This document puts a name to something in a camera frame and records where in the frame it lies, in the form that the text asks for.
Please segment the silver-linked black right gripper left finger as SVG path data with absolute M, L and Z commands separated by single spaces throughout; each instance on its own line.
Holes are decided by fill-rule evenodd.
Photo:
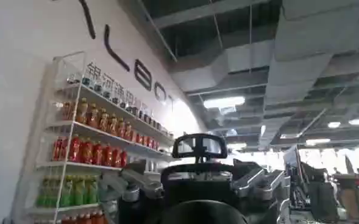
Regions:
M 132 162 L 120 171 L 101 174 L 101 201 L 138 201 L 142 192 L 147 198 L 162 198 L 163 185 L 144 174 L 145 160 Z

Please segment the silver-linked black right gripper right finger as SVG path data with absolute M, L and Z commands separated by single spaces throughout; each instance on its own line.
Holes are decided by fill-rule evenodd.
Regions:
M 290 199 L 290 177 L 283 170 L 268 172 L 253 161 L 233 160 L 232 190 L 239 197 L 259 200 L 276 198 L 284 203 Z

